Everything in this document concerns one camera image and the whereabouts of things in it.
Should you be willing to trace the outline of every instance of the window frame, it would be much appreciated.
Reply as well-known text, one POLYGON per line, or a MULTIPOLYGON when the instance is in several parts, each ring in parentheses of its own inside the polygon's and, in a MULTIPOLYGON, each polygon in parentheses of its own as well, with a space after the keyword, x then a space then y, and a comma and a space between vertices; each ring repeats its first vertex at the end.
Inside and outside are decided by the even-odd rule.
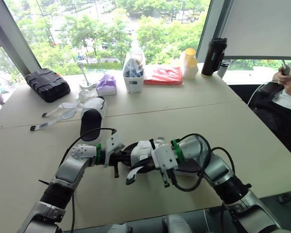
POLYGON ((23 76, 41 69, 3 0, 0 0, 0 46, 23 76))

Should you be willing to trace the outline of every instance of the white table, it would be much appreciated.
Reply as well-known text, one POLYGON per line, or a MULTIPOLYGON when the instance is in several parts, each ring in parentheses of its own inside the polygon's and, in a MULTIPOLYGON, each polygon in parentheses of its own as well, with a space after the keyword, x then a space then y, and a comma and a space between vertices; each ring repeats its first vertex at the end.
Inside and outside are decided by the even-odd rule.
MULTIPOLYGON (((155 108, 150 103, 145 104, 146 110, 139 106, 133 108, 134 104, 145 99, 135 100, 135 96, 119 92, 118 96, 110 97, 111 101, 107 100, 109 114, 105 118, 105 126, 117 128, 127 146, 138 140, 159 136, 164 136, 168 142, 188 133, 200 133, 212 147, 221 146, 230 152, 237 176, 244 183, 251 183, 258 197, 291 191, 291 154, 288 150, 222 80, 197 77, 196 83, 203 83, 204 86, 190 87, 185 84, 182 91, 175 87, 149 86, 140 93, 151 94, 153 89, 166 89, 164 91, 170 96, 177 93, 177 97, 173 98, 177 109, 170 107, 170 101, 166 99, 162 99, 161 105, 154 102, 155 108), (211 87, 220 94, 216 95, 211 87), (195 93, 196 88, 204 90, 205 96, 210 96, 208 92, 212 92, 216 98, 212 102, 204 100, 204 96, 195 93), (199 106, 193 106, 196 103, 188 98, 187 90, 200 103, 199 106), (115 106, 116 103, 124 103, 130 108, 123 110, 121 106, 115 106), (121 114, 110 114, 115 112, 113 108, 121 114)), ((26 93, 26 88, 22 86, 20 90, 26 93)), ((39 99, 35 99, 37 95, 33 94, 27 103, 36 106, 39 99)), ((0 232, 15 232, 18 229, 46 188, 37 180, 52 179, 66 148, 79 136, 81 125, 79 119, 72 119, 45 130, 30 132, 30 124, 39 121, 37 116, 40 117, 48 105, 41 102, 40 113, 35 115, 33 111, 35 117, 28 116, 33 122, 26 124, 28 120, 23 121, 25 125, 22 126, 21 117, 10 123, 8 120, 13 120, 13 117, 5 116, 22 115, 13 111, 13 105, 9 103, 15 101, 12 96, 3 107, 5 114, 1 114, 6 121, 1 121, 3 127, 0 128, 0 232)), ((102 142, 107 136, 108 132, 105 132, 102 142)), ((228 162, 224 154, 219 154, 228 162)), ((112 168, 96 166, 86 170, 76 191, 76 229, 209 208, 221 203, 205 182, 194 192, 185 193, 172 186, 164 188, 160 175, 155 171, 138 174, 137 181, 130 186, 125 185, 127 168, 120 165, 119 172, 120 178, 114 179, 112 168)), ((182 178, 179 182, 187 186, 193 183, 191 178, 182 178)), ((69 204, 60 226, 68 230, 70 225, 69 204)))
MULTIPOLYGON (((185 81, 180 86, 144 85, 142 92, 130 94, 126 91, 122 72, 113 71, 117 82, 117 95, 107 96, 107 116, 120 116, 217 103, 241 101, 217 75, 212 78, 197 76, 195 81, 185 81)), ((80 91, 82 75, 65 77, 71 92, 53 102, 43 101, 26 83, 18 87, 5 107, 0 111, 0 128, 41 124, 42 118, 62 102, 74 101, 80 91)), ((69 120, 80 119, 80 113, 69 120)))

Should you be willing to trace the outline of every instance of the plastic bag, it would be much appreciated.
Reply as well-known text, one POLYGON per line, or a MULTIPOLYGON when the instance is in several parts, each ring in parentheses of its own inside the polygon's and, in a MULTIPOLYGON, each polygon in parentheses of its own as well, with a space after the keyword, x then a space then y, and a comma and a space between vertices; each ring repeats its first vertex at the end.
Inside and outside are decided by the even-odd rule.
POLYGON ((143 51, 128 52, 123 67, 123 76, 125 78, 143 77, 146 66, 146 58, 143 51))
POLYGON ((144 52, 128 52, 126 54, 123 77, 126 89, 130 93, 140 92, 144 84, 146 57, 144 52))
POLYGON ((154 65, 146 68, 145 84, 180 85, 181 83, 180 67, 154 65))

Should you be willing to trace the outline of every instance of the silver robot arm segment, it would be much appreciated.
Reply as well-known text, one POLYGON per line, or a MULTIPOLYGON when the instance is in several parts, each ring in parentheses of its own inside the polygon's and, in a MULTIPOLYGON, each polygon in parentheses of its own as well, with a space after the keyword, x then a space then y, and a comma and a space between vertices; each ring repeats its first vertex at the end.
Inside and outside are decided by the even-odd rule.
POLYGON ((76 190, 84 170, 95 165, 97 149, 88 145, 77 145, 69 152, 67 159, 49 183, 17 233, 61 233, 55 222, 61 222, 65 208, 76 190))

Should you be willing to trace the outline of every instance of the green foliage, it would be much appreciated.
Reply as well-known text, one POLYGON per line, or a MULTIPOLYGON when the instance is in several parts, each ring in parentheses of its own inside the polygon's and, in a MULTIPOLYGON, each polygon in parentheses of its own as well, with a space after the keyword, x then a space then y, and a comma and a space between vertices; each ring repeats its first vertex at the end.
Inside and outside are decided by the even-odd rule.
POLYGON ((81 73, 74 62, 74 54, 69 46, 50 46, 48 43, 32 44, 31 49, 42 68, 49 68, 61 75, 81 73))
POLYGON ((91 63, 91 64, 88 64, 88 65, 84 64, 84 66, 87 68, 87 70, 90 70, 90 69, 101 69, 101 67, 103 69, 122 70, 122 66, 121 66, 121 64, 119 62, 118 63, 102 62, 101 66, 100 66, 99 63, 91 63))
POLYGON ((51 24, 45 17, 23 18, 18 21, 18 27, 29 44, 52 41, 51 24))
POLYGON ((281 60, 232 60, 229 70, 253 70, 254 66, 269 67, 277 70, 281 67, 281 60))
POLYGON ((161 19, 142 17, 137 33, 147 64, 169 63, 179 58, 187 48, 197 49, 205 19, 206 13, 202 13, 193 23, 173 21, 165 24, 161 19))
POLYGON ((142 17, 137 30, 139 45, 145 52, 146 62, 152 64, 167 43, 164 21, 151 17, 142 17))
POLYGON ((14 82, 19 82, 21 80, 18 69, 3 48, 0 48, 0 72, 10 74, 14 82))
MULTIPOLYGON (((114 57, 114 52, 110 50, 98 50, 97 54, 98 54, 98 57, 114 57)), ((94 52, 88 52, 87 56, 96 57, 94 52)))
POLYGON ((108 26, 109 49, 124 64, 126 53, 130 50, 132 39, 127 35, 128 18, 126 10, 119 8, 113 11, 112 23, 108 26))
POLYGON ((83 15, 81 19, 72 16, 65 17, 65 24, 62 27, 60 38, 66 44, 71 41, 73 47, 83 45, 86 49, 88 46, 94 49, 97 56, 97 48, 106 39, 105 24, 100 23, 98 19, 92 19, 87 15, 83 15))

